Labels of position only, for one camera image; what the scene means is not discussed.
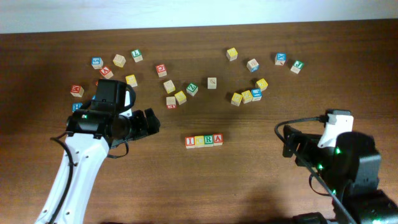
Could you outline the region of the red I block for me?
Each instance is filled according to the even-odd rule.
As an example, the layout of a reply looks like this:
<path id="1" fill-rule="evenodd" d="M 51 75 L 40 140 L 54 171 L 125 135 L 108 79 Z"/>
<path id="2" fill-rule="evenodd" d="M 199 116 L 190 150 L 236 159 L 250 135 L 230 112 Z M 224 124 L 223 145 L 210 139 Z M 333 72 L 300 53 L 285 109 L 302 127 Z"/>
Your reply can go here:
<path id="1" fill-rule="evenodd" d="M 195 137 L 190 136 L 185 138 L 185 147 L 187 149 L 195 148 Z"/>

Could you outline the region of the yellow C block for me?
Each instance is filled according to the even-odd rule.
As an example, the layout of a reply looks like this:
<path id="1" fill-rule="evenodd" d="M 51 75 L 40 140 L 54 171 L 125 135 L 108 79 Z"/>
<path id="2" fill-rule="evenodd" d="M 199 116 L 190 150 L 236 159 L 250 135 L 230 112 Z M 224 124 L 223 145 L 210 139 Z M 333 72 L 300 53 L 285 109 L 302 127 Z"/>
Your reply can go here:
<path id="1" fill-rule="evenodd" d="M 205 138 L 204 136 L 195 136 L 195 147 L 204 147 Z"/>

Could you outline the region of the green R block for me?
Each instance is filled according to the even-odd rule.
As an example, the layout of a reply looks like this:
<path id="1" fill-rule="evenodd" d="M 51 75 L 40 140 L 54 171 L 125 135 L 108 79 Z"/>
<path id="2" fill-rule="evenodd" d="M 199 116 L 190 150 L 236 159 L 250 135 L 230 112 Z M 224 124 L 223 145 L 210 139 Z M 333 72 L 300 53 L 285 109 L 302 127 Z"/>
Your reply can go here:
<path id="1" fill-rule="evenodd" d="M 204 142 L 205 142 L 205 147 L 214 146 L 213 136 L 211 134 L 210 135 L 204 135 Z"/>

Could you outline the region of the red a block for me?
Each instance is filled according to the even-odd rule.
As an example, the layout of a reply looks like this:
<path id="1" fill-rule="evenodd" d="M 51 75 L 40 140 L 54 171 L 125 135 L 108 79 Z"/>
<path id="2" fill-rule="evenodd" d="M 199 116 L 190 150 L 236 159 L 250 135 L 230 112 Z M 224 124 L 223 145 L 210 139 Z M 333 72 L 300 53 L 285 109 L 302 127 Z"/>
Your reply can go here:
<path id="1" fill-rule="evenodd" d="M 114 76 L 113 72 L 111 71 L 110 68 L 108 68 L 107 66 L 104 66 L 103 68 L 101 68 L 99 70 L 100 74 L 103 76 L 103 78 L 105 79 L 110 79 L 111 77 Z"/>
<path id="2" fill-rule="evenodd" d="M 223 145 L 223 135 L 221 133 L 213 135 L 213 145 L 214 146 L 221 146 Z"/>

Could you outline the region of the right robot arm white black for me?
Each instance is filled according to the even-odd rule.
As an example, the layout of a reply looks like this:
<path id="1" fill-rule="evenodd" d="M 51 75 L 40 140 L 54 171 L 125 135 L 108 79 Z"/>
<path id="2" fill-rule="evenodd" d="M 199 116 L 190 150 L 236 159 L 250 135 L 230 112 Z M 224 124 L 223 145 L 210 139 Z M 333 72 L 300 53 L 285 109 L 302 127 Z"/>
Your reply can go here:
<path id="1" fill-rule="evenodd" d="M 320 148 L 317 134 L 286 125 L 284 157 L 295 156 L 332 197 L 339 223 L 397 223 L 397 204 L 379 189 L 381 155 L 373 137 L 359 132 L 337 135 L 333 147 Z"/>

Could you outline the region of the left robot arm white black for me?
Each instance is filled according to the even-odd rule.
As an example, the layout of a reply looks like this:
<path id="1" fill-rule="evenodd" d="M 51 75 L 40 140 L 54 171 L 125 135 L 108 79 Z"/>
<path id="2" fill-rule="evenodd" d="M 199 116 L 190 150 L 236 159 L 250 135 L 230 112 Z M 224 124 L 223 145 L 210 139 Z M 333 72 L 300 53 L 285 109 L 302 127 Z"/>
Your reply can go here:
<path id="1" fill-rule="evenodd" d="M 99 169 L 114 157 L 109 151 L 159 132 L 152 109 L 131 111 L 135 100 L 132 86 L 100 79 L 95 99 L 68 117 L 65 132 L 53 139 L 64 154 L 37 223 L 82 223 Z"/>

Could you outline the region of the wooden block red side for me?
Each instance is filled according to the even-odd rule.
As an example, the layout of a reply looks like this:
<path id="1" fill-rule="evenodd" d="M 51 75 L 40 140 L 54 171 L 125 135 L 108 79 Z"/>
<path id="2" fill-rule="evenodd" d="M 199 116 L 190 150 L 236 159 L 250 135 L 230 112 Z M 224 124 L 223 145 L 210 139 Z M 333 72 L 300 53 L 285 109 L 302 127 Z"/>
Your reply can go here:
<path id="1" fill-rule="evenodd" d="M 177 107 L 177 101 L 174 96 L 166 97 L 166 106 L 168 109 L 175 109 Z"/>

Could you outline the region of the yellow block upper left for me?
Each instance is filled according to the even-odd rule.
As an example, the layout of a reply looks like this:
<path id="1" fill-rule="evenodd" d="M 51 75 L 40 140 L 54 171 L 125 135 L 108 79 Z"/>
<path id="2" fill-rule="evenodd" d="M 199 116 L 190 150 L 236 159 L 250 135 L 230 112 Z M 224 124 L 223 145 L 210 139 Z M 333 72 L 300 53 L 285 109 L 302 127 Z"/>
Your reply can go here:
<path id="1" fill-rule="evenodd" d="M 131 87 L 138 86 L 136 76 L 135 75 L 128 75 L 126 76 L 126 83 Z"/>

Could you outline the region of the wooden block centre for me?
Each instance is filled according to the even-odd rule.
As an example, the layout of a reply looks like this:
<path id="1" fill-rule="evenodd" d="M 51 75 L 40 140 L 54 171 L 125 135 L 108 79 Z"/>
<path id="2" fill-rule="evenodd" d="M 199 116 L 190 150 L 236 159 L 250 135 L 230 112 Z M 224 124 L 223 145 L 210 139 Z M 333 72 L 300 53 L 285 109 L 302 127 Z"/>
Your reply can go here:
<path id="1" fill-rule="evenodd" d="M 172 80 L 169 80 L 169 81 L 164 82 L 164 88 L 165 88 L 165 90 L 166 90 L 166 92 L 167 92 L 168 94 L 170 94 L 170 93 L 172 93 L 173 91 L 175 91 L 175 85 L 174 85 L 174 83 L 173 83 Z"/>

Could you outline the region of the yellow block centre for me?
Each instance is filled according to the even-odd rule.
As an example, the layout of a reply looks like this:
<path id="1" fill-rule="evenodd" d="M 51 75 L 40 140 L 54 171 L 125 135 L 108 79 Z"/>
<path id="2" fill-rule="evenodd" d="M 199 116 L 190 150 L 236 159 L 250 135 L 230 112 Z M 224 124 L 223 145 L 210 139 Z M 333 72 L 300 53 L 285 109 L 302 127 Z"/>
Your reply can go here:
<path id="1" fill-rule="evenodd" d="M 174 97 L 177 100 L 177 103 L 179 105 L 182 105 L 183 103 L 185 103 L 187 101 L 187 97 L 183 91 L 177 92 L 176 94 L 174 94 Z"/>

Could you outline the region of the red Q block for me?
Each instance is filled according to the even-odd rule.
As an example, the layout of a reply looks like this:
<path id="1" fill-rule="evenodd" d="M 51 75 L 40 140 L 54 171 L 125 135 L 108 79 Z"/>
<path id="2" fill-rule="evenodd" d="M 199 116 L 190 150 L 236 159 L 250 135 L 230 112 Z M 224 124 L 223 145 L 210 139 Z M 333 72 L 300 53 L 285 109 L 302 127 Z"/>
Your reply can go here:
<path id="1" fill-rule="evenodd" d="M 155 68 L 159 77 L 167 75 L 167 69 L 164 64 L 156 65 Z"/>

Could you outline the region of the green Z block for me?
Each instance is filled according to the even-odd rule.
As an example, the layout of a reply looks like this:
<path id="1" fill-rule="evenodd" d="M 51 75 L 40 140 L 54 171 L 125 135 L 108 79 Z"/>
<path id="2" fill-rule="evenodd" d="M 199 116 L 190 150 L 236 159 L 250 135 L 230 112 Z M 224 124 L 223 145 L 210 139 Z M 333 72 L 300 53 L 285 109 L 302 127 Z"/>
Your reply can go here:
<path id="1" fill-rule="evenodd" d="M 195 96 L 196 93 L 198 92 L 198 86 L 194 83 L 189 83 L 186 88 L 186 91 L 189 95 Z"/>

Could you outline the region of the plain wooden block top-left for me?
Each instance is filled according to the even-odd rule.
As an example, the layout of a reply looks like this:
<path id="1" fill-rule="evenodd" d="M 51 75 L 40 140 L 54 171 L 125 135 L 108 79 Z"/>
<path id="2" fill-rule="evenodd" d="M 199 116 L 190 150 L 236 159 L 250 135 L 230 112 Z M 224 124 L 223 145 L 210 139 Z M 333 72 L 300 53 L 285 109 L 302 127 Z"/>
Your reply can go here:
<path id="1" fill-rule="evenodd" d="M 124 56 L 116 54 L 113 58 L 113 63 L 115 66 L 123 68 L 126 63 L 126 59 Z"/>

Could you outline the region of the green T block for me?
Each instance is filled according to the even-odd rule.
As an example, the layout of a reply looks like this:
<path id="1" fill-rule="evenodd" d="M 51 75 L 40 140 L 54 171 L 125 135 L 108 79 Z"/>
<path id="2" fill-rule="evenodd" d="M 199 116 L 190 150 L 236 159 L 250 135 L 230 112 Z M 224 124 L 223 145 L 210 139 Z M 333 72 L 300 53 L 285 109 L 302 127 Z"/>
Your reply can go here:
<path id="1" fill-rule="evenodd" d="M 131 51 L 131 55 L 133 57 L 133 60 L 137 63 L 143 60 L 142 53 L 139 49 L 135 49 Z"/>

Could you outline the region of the blue H block far-left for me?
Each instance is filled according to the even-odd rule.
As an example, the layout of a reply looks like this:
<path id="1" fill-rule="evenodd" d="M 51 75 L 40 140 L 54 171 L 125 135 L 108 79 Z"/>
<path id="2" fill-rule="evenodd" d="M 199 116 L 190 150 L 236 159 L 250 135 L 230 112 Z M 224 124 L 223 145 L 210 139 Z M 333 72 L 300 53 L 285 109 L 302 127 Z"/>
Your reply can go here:
<path id="1" fill-rule="evenodd" d="M 83 103 L 73 103 L 72 104 L 72 111 L 75 112 L 76 110 L 80 109 Z"/>

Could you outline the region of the red M block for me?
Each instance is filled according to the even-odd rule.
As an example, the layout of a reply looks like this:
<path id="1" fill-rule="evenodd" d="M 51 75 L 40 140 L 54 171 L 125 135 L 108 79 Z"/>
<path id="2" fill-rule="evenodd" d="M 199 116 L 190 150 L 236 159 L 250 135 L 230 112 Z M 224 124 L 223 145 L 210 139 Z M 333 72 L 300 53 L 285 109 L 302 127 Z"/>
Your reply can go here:
<path id="1" fill-rule="evenodd" d="M 82 97 L 84 94 L 84 89 L 81 85 L 72 85 L 70 88 L 70 93 L 75 97 Z"/>

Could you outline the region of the blue S block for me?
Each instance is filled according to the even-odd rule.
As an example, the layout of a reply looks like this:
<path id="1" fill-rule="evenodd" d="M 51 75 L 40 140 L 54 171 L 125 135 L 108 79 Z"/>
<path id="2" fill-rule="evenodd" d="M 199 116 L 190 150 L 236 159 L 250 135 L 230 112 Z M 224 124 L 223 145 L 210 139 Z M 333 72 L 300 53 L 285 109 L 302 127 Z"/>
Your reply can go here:
<path id="1" fill-rule="evenodd" d="M 94 69 L 96 69 L 96 70 L 102 69 L 103 68 L 103 64 L 104 64 L 104 62 L 103 62 L 101 57 L 92 57 L 91 58 L 91 66 Z"/>

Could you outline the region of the yellow K block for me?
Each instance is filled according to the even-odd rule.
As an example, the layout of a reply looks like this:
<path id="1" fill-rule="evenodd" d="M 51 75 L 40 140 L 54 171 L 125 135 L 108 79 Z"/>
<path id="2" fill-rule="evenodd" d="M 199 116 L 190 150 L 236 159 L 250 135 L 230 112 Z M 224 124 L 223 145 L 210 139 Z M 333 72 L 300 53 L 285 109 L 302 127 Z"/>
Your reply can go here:
<path id="1" fill-rule="evenodd" d="M 256 82 L 256 88 L 260 89 L 260 91 L 266 90 L 268 86 L 269 86 L 269 84 L 266 82 L 266 80 L 264 78 L 262 78 Z"/>

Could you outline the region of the yellow G block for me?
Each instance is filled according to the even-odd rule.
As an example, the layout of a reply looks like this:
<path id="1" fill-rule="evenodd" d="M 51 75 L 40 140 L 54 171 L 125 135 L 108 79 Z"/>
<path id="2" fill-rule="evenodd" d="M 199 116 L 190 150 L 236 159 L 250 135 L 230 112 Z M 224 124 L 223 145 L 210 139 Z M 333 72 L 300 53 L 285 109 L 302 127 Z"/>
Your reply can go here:
<path id="1" fill-rule="evenodd" d="M 242 92 L 241 94 L 242 94 L 242 102 L 244 104 L 252 102 L 253 96 L 252 96 L 251 90 L 246 90 L 246 91 Z"/>

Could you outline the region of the white wooden block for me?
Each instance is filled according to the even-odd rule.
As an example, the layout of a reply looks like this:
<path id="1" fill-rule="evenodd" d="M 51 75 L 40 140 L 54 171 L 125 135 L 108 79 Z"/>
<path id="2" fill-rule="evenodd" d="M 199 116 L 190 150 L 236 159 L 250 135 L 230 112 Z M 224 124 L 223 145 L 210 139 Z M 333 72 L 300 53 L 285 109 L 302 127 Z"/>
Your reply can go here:
<path id="1" fill-rule="evenodd" d="M 209 89 L 209 90 L 214 90 L 214 89 L 216 89 L 216 86 L 217 86 L 217 79 L 216 79 L 216 77 L 208 77 L 207 83 L 208 83 L 208 89 Z"/>

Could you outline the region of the green J block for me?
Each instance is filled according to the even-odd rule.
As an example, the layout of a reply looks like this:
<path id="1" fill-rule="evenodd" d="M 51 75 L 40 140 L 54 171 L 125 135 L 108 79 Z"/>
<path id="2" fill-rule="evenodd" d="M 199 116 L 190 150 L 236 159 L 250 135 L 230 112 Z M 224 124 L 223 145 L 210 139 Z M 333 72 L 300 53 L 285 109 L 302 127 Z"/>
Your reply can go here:
<path id="1" fill-rule="evenodd" d="M 303 66 L 304 66 L 304 63 L 303 62 L 301 62 L 301 61 L 299 61 L 299 60 L 296 60 L 294 63 L 293 63 L 293 65 L 292 65 L 292 67 L 291 67 L 291 71 L 292 72 L 294 72 L 294 73 L 296 73 L 296 74 L 299 74 L 299 72 L 301 71 L 301 69 L 303 69 Z"/>

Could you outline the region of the yellow S block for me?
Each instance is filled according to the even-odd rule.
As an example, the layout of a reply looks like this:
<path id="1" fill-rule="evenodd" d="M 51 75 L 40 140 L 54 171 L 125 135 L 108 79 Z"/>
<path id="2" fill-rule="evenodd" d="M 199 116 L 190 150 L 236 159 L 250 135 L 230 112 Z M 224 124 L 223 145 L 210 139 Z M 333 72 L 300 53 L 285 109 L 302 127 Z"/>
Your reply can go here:
<path id="1" fill-rule="evenodd" d="M 233 93 L 233 96 L 231 98 L 231 104 L 235 106 L 239 106 L 242 102 L 243 96 L 239 93 Z"/>

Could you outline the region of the blue X block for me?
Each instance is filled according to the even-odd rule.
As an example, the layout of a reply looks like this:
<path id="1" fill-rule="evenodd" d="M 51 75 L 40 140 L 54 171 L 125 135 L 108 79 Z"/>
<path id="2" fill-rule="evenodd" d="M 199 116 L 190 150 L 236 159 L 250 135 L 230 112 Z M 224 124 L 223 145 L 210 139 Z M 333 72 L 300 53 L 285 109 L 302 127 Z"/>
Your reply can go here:
<path id="1" fill-rule="evenodd" d="M 274 63 L 275 65 L 283 66 L 287 60 L 287 56 L 285 53 L 278 52 L 275 55 Z"/>

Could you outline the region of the wooden block blue D side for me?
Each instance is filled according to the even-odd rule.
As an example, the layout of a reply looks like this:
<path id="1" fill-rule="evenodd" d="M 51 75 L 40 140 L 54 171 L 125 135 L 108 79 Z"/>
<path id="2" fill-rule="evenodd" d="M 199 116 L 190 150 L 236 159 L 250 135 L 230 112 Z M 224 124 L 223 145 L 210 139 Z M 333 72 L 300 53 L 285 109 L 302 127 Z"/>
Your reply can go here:
<path id="1" fill-rule="evenodd" d="M 255 72 L 259 68 L 259 64 L 256 59 L 251 59 L 247 62 L 246 67 L 250 72 Z"/>

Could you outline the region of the yellow block top right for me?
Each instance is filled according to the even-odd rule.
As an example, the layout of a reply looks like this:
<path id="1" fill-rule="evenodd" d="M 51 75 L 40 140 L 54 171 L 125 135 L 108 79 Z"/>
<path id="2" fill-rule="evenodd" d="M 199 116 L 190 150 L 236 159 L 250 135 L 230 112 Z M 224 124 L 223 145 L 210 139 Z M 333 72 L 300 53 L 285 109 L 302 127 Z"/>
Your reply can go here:
<path id="1" fill-rule="evenodd" d="M 238 57 L 238 52 L 237 52 L 237 50 L 233 47 L 233 48 L 230 48 L 230 49 L 228 49 L 228 50 L 226 51 L 226 56 L 227 56 L 227 58 L 228 58 L 229 61 L 233 61 L 233 60 L 236 60 L 236 59 L 237 59 L 237 57 Z"/>

